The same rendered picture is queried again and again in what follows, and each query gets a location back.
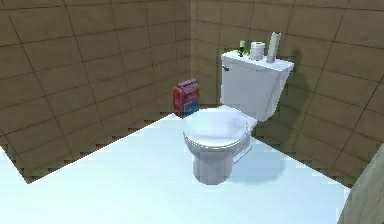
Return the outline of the red plastic crate bin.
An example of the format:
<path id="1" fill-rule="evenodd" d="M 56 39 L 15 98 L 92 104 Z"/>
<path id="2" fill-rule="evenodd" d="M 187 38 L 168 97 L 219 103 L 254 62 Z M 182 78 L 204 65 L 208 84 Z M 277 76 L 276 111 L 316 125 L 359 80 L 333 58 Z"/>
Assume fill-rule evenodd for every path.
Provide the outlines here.
<path id="1" fill-rule="evenodd" d="M 174 114 L 180 118 L 187 117 L 199 109 L 199 83 L 190 79 L 173 87 Z"/>

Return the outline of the small green bottle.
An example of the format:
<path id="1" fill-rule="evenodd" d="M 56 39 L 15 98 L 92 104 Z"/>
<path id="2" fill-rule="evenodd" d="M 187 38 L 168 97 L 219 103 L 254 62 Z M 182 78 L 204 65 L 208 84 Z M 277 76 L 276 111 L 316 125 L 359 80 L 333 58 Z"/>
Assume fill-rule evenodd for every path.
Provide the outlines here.
<path id="1" fill-rule="evenodd" d="M 238 55 L 240 57 L 249 55 L 249 50 L 246 48 L 246 42 L 244 40 L 241 40 L 239 43 Z"/>

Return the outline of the white toilet paper roll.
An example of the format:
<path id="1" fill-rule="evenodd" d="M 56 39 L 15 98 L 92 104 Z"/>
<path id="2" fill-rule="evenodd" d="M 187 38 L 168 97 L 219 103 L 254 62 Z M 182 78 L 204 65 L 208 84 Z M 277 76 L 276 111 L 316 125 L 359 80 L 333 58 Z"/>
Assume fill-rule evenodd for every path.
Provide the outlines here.
<path id="1" fill-rule="evenodd" d="M 262 60 L 264 57 L 264 49 L 265 44 L 263 42 L 252 42 L 249 51 L 249 58 L 251 60 Z"/>

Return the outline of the beige rounded furniture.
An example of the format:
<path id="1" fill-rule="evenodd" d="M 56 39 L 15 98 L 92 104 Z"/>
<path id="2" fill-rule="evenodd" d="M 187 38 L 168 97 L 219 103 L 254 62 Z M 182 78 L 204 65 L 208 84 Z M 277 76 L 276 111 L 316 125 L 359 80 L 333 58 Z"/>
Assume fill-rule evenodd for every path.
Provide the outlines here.
<path id="1" fill-rule="evenodd" d="M 384 224 L 384 143 L 351 188 L 337 224 Z"/>

